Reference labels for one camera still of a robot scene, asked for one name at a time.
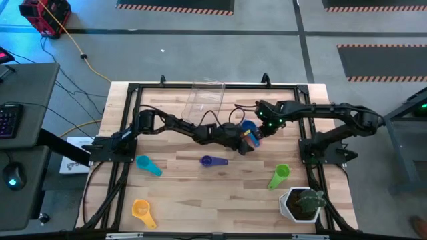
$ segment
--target orange measuring cup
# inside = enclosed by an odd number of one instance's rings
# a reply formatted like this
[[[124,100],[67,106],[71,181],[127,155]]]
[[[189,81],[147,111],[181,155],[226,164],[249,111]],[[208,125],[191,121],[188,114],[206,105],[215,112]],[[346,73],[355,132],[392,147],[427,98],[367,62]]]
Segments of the orange measuring cup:
[[[146,200],[136,199],[133,202],[132,216],[141,219],[149,229],[156,229],[157,224],[155,224],[153,217],[151,217],[149,208],[149,203]]]

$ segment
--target transparent box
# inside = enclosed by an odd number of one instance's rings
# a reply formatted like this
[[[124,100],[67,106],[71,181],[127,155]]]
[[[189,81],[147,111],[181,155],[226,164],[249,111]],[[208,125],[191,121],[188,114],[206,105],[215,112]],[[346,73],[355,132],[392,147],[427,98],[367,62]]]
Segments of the transparent box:
[[[206,112],[213,111],[218,116],[225,88],[225,83],[215,79],[204,78],[201,81],[194,81],[181,114],[182,118],[198,126]],[[208,123],[216,123],[212,113],[206,113],[203,119],[202,124]]]

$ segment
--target red equipment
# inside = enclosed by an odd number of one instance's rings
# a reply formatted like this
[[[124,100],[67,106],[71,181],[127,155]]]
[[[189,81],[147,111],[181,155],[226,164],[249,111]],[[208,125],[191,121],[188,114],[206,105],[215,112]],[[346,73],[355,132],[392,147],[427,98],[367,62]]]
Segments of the red equipment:
[[[40,0],[46,8],[65,25],[71,14],[71,6],[67,0]],[[34,28],[44,37],[57,39],[62,34],[61,26],[50,16],[38,0],[24,0],[19,6],[21,16],[24,16]]]

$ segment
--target gray floor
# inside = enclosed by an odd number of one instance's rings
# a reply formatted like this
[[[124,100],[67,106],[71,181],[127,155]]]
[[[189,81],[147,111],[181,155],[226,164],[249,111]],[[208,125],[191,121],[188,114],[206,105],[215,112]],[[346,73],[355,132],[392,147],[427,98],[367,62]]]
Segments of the gray floor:
[[[75,34],[91,64],[114,81],[158,81],[164,74],[168,81],[210,77],[220,81],[258,82],[262,73],[267,72],[273,82],[307,83],[300,38],[284,35],[284,32],[298,30],[291,0],[236,0],[232,17],[120,10],[114,8],[115,0],[88,0],[84,4],[78,0],[69,2],[73,9],[67,24],[70,29],[165,30],[157,35],[143,32]],[[350,36],[306,37],[314,81],[327,85],[331,101],[365,105],[386,114],[425,87],[424,83],[349,83],[336,45],[425,44],[427,37],[355,36],[365,32],[389,32],[396,36],[401,32],[418,32],[427,36],[427,25],[424,24],[427,12],[327,13],[320,0],[299,2],[305,31],[347,32]],[[29,23],[19,16],[17,5],[20,3],[20,0],[9,0],[0,14],[1,46],[37,62],[52,61],[42,52],[38,33],[23,33],[30,28]],[[179,35],[168,30],[218,30],[225,35],[188,32]],[[68,37],[48,40],[47,50],[55,55],[63,70],[80,87],[90,93],[107,95],[107,82],[87,68]],[[66,88],[73,89],[61,74],[58,80]],[[78,99],[94,118],[101,118],[84,96]],[[93,100],[100,109],[103,108],[104,98],[94,97]],[[55,88],[49,106],[74,123],[91,120],[62,89]],[[52,113],[47,114],[43,126],[55,134],[71,127]],[[93,135],[97,133],[96,126],[85,127],[85,130]],[[83,134],[73,132],[70,136]],[[348,173],[360,229],[367,233],[416,237],[407,219],[414,214],[427,218],[427,193],[398,196],[388,193],[390,185],[401,181],[401,174],[385,128],[375,136],[351,138],[346,142],[350,143],[349,149],[359,153],[359,158],[348,164]],[[31,223],[25,233],[73,227],[85,176],[58,176],[59,160],[60,156],[53,156],[43,186],[48,190],[43,210],[55,217],[44,227]]]

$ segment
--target wooden table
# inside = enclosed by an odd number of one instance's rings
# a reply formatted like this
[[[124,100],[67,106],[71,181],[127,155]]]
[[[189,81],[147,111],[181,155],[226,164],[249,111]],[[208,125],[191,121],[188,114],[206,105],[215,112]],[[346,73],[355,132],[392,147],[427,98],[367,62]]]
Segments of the wooden table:
[[[119,131],[128,84],[111,84],[100,136],[107,137]],[[313,103],[329,103],[325,85],[310,84],[308,87]],[[189,91],[190,89],[144,89],[141,103],[180,117]],[[234,103],[253,105],[259,99],[275,103],[294,100],[294,94],[289,90],[226,89],[219,120],[228,121]],[[242,113],[236,111],[232,121],[237,123],[241,118]],[[260,124],[254,113],[247,113],[246,119]],[[328,131],[335,127],[331,119],[315,119],[315,123],[317,131]],[[157,119],[156,127],[161,124],[163,123]],[[140,135],[137,155],[148,155],[163,170],[163,175],[156,177],[139,170],[135,163],[131,164],[120,231],[315,233],[314,224],[292,223],[282,217],[278,209],[278,198],[287,189],[308,186],[306,170],[300,163],[297,144],[299,138],[297,122],[289,122],[287,127],[280,129],[274,136],[264,139],[262,146],[254,152],[241,156],[221,145],[198,145],[191,138],[173,131],[159,135]],[[229,165],[202,167],[199,159],[204,155],[229,159]],[[275,166],[280,163],[290,166],[290,177],[277,189],[269,191],[267,185]],[[85,203],[88,219],[105,199],[111,167],[111,163],[104,163],[92,179]],[[357,228],[346,176],[335,165],[325,165],[324,171],[330,200],[345,220]],[[151,215],[157,223],[157,229],[149,230],[141,220],[132,217],[131,207],[135,199],[150,202]],[[117,197],[112,204],[109,224],[113,221],[116,201]],[[80,214],[76,226],[81,226],[82,223]]]

